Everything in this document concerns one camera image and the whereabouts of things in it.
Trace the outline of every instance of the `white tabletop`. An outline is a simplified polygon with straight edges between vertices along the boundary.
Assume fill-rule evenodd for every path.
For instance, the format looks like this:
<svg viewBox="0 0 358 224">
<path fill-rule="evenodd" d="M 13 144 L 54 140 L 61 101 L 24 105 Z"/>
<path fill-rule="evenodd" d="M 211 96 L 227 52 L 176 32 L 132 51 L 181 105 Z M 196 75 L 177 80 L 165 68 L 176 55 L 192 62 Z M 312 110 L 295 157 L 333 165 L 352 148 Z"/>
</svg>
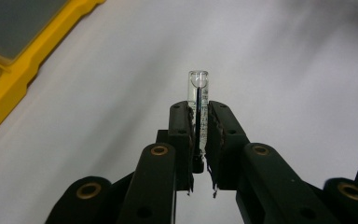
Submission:
<svg viewBox="0 0 358 224">
<path fill-rule="evenodd" d="M 358 168 L 358 5 L 353 1 L 124 1 L 97 7 L 41 66 L 0 126 L 0 224 L 43 223 L 76 180 L 134 171 L 210 73 L 251 142 L 322 188 Z M 241 223 L 235 192 L 196 175 L 176 223 Z"/>
</svg>

